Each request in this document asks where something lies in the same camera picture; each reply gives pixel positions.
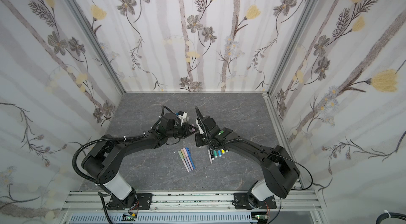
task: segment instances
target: floral wallpaper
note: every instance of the floral wallpaper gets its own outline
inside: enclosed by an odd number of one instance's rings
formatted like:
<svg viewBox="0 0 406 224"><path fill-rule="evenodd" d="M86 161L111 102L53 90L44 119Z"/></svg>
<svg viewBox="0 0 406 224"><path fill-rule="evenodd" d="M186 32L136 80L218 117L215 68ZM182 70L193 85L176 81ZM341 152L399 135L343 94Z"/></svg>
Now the floral wallpaper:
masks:
<svg viewBox="0 0 406 224"><path fill-rule="evenodd" d="M307 0L76 0L126 91L266 91Z"/></svg>
<svg viewBox="0 0 406 224"><path fill-rule="evenodd" d="M405 21L406 0L319 0L271 93L329 223L404 212Z"/></svg>
<svg viewBox="0 0 406 224"><path fill-rule="evenodd" d="M53 223L82 182L74 152L121 94L64 0L0 0L0 14L0 222Z"/></svg>

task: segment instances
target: white cable tie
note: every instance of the white cable tie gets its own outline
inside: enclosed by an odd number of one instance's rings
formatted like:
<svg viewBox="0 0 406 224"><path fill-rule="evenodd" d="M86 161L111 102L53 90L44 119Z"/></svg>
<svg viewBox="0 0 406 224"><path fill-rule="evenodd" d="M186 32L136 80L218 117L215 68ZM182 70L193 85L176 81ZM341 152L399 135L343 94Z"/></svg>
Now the white cable tie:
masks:
<svg viewBox="0 0 406 224"><path fill-rule="evenodd" d="M389 218L392 218L391 214L388 212L388 210L383 210L384 212L386 212L389 215Z"/></svg>

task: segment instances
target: table surface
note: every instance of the table surface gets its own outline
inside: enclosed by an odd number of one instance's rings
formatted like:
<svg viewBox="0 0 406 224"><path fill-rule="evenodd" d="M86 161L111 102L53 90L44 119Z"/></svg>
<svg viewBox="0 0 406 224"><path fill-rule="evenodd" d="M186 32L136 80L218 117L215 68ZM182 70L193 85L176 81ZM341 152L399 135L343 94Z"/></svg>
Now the table surface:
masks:
<svg viewBox="0 0 406 224"><path fill-rule="evenodd" d="M127 93L120 101L106 134L139 135L158 119L161 105L174 112L187 112L196 120L195 106L253 142L275 147L278 144L265 100L260 93ZM170 138L168 143L176 142ZM178 150L188 147L196 169L187 172ZM143 150L126 156L120 174L135 190L248 190L263 179L261 167L228 152L210 164L207 147L196 147L192 135L175 145ZM87 180L80 190L99 190Z"/></svg>

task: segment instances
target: blue marker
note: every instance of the blue marker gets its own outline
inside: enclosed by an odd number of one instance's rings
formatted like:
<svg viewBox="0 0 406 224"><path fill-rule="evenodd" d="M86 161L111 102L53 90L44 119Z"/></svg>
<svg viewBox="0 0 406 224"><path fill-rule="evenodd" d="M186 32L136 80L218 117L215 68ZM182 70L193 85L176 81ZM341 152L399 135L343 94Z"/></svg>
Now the blue marker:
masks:
<svg viewBox="0 0 406 224"><path fill-rule="evenodd" d="M188 156L189 156L190 162L192 163L193 168L196 169L195 164L192 161L192 157L190 156L189 148L187 148L187 147L186 147L186 152L188 153Z"/></svg>

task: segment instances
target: marker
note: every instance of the marker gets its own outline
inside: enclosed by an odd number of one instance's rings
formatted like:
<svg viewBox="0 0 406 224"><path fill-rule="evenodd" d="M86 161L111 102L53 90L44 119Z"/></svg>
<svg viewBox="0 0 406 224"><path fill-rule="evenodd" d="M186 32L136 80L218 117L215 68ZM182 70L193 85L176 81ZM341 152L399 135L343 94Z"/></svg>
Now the marker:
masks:
<svg viewBox="0 0 406 224"><path fill-rule="evenodd" d="M190 162L192 163L192 167L193 167L194 169L196 169L196 168L195 168L195 164L193 163L192 157L190 156L189 148L187 148L187 147L186 147L186 152L188 153L189 160L190 160Z"/></svg>
<svg viewBox="0 0 406 224"><path fill-rule="evenodd" d="M210 150L207 150L207 152L209 153L209 160L210 160L210 163L213 163L213 161L211 160Z"/></svg>
<svg viewBox="0 0 406 224"><path fill-rule="evenodd" d="M189 162L188 162L188 160L186 159L186 155L185 155L185 152L183 151L183 148L180 150L180 152L181 152L182 155L183 155L183 159L185 160L186 165L188 166L188 169L191 171L192 169L191 169L191 167L189 166Z"/></svg>
<svg viewBox="0 0 406 224"><path fill-rule="evenodd" d="M185 162L185 159L183 158L182 153L181 153L180 151L178 151L178 153L179 153L179 155L180 155L180 158L181 158L182 161L183 161L183 164L185 165L186 170L189 172L188 166L186 165L186 162Z"/></svg>
<svg viewBox="0 0 406 224"><path fill-rule="evenodd" d="M185 153L186 160L188 160L189 167L190 167L191 169L195 169L195 168L192 166L192 162L190 161L190 158L189 158L188 152L186 151L186 148L183 148L182 150L183 150L183 152Z"/></svg>
<svg viewBox="0 0 406 224"><path fill-rule="evenodd" d="M209 146L209 153L210 153L210 158L211 158L212 160L214 160L213 150L211 149L210 146Z"/></svg>

